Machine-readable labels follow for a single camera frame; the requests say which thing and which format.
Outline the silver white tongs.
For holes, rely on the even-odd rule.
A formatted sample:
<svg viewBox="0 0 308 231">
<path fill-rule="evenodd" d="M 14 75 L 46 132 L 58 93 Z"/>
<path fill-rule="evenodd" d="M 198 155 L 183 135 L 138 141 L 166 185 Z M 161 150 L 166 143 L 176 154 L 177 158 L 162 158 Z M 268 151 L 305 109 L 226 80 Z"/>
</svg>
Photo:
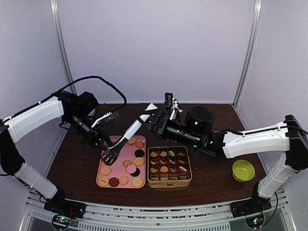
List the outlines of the silver white tongs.
<svg viewBox="0 0 308 231">
<path fill-rule="evenodd" d="M 113 147 L 109 147 L 104 151 L 101 155 L 101 161 L 111 166 L 118 159 L 120 151 L 127 144 L 130 138 L 132 138 L 135 133 L 140 129 L 142 124 L 136 119 L 131 126 L 126 130 L 123 136 L 121 136 L 115 143 L 113 143 Z"/>
</svg>

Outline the gold cookie tin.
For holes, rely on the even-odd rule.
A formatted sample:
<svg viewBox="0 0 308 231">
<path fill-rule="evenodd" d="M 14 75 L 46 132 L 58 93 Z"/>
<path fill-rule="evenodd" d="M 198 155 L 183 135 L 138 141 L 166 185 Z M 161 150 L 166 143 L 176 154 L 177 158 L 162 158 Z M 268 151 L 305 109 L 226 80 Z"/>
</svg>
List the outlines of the gold cookie tin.
<svg viewBox="0 0 308 231">
<path fill-rule="evenodd" d="M 169 151 L 173 151 L 175 156 L 170 156 Z M 179 188 L 190 185 L 193 176 L 186 147 L 150 147 L 147 156 L 147 181 L 151 188 Z"/>
</svg>

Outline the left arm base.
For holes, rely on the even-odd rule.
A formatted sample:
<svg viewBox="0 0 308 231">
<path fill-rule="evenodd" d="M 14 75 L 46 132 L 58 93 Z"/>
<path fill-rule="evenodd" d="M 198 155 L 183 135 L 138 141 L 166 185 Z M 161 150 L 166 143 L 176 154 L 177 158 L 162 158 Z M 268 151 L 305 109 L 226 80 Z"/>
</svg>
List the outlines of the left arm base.
<svg viewBox="0 0 308 231">
<path fill-rule="evenodd" d="M 64 207 L 52 204 L 51 201 L 46 201 L 44 209 L 55 213 L 51 219 L 51 224 L 58 230 L 63 230 L 69 227 L 71 222 L 77 218 L 83 218 L 86 205 L 80 202 L 65 200 Z"/>
</svg>

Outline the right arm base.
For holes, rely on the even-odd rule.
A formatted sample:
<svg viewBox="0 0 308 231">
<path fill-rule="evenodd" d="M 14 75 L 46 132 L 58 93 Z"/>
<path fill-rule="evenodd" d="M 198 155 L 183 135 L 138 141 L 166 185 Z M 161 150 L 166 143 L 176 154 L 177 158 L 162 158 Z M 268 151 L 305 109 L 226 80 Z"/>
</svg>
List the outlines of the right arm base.
<svg viewBox="0 0 308 231">
<path fill-rule="evenodd" d="M 234 218 L 244 217 L 245 223 L 250 228 L 261 228 L 265 224 L 264 211 L 271 209 L 269 199 L 250 198 L 230 204 Z"/>
</svg>

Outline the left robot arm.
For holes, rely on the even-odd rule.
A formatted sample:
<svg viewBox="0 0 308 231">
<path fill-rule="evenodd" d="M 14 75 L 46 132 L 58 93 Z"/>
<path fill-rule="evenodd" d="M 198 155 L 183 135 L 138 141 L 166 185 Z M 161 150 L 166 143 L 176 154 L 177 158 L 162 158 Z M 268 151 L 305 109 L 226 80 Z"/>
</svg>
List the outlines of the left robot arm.
<svg viewBox="0 0 308 231">
<path fill-rule="evenodd" d="M 99 104 L 92 93 L 76 95 L 61 90 L 1 120 L 0 166 L 4 173 L 50 200 L 51 207 L 59 214 L 66 213 L 69 210 L 69 202 L 62 198 L 62 190 L 21 156 L 17 143 L 53 120 L 60 120 L 62 125 L 69 124 L 83 137 L 83 144 L 102 151 L 106 149 L 104 142 L 111 144 L 105 127 L 117 119 L 118 115 L 116 112 L 107 112 L 93 119 L 98 107 Z"/>
</svg>

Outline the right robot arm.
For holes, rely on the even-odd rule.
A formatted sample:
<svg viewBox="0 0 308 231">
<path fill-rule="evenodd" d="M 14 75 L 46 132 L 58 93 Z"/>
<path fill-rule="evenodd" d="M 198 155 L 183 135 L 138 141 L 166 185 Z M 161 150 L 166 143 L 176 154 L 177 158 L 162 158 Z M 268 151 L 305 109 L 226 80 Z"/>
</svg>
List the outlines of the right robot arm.
<svg viewBox="0 0 308 231">
<path fill-rule="evenodd" d="M 226 128 L 214 132 L 214 114 L 206 108 L 195 106 L 186 115 L 182 124 L 173 116 L 159 109 L 135 113 L 136 118 L 153 134 L 195 149 L 208 160 L 224 160 L 238 156 L 270 151 L 282 151 L 278 163 L 271 172 L 255 186 L 253 197 L 247 201 L 247 209 L 257 212 L 275 191 L 293 173 L 308 167 L 307 132 L 293 115 L 265 128 L 235 131 Z"/>
</svg>

